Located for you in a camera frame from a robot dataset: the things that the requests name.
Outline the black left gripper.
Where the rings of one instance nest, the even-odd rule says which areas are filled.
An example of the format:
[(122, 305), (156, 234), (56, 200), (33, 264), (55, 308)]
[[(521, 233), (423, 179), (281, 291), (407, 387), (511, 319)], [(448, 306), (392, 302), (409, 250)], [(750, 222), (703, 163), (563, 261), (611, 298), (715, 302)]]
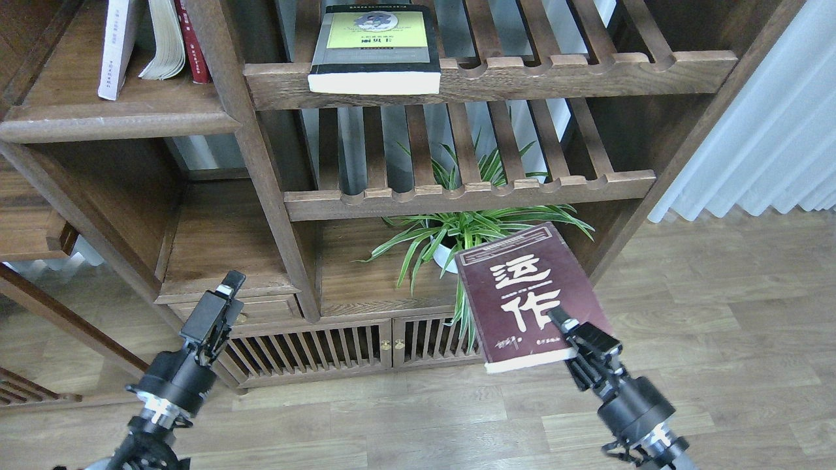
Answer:
[(196, 416), (217, 378), (212, 364), (242, 311), (243, 303), (235, 297), (246, 279), (230, 270), (216, 291), (205, 292), (180, 330), (182, 348), (156, 355), (143, 378), (126, 386), (144, 402), (144, 419), (185, 422)]

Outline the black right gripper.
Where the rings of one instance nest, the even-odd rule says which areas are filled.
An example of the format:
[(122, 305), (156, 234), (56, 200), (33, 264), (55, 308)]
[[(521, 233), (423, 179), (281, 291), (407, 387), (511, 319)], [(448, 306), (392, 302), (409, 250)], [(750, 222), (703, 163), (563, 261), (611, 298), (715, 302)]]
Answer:
[(580, 324), (563, 307), (547, 313), (564, 339), (576, 350), (566, 362), (579, 390), (591, 390), (601, 399), (598, 417), (624, 449), (675, 451), (677, 434), (667, 420), (675, 412), (646, 377), (631, 377), (621, 364), (623, 347), (614, 337), (593, 324)]

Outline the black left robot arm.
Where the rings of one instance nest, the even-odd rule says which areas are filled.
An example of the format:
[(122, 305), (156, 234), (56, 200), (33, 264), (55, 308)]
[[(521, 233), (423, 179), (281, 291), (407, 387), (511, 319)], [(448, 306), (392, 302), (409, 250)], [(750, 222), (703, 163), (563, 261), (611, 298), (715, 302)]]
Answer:
[(243, 303), (235, 296), (247, 277), (230, 271), (215, 291), (206, 291), (179, 335), (179, 351), (156, 355), (137, 384), (128, 384), (144, 402), (129, 420), (128, 432), (111, 457), (89, 469), (188, 469), (190, 459), (178, 459), (171, 449), (175, 428), (190, 428), (217, 379), (212, 366), (223, 351)]

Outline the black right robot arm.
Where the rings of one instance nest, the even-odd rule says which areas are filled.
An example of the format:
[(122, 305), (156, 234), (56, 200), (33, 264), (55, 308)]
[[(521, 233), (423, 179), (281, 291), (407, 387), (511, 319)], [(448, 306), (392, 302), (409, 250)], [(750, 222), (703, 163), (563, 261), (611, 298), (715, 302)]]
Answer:
[(619, 360), (623, 345), (591, 323), (580, 324), (561, 307), (549, 312), (576, 355), (566, 361), (576, 386), (601, 399), (598, 417), (614, 435), (604, 455), (639, 469), (696, 469), (689, 443), (669, 428), (675, 412), (646, 377), (633, 378)]

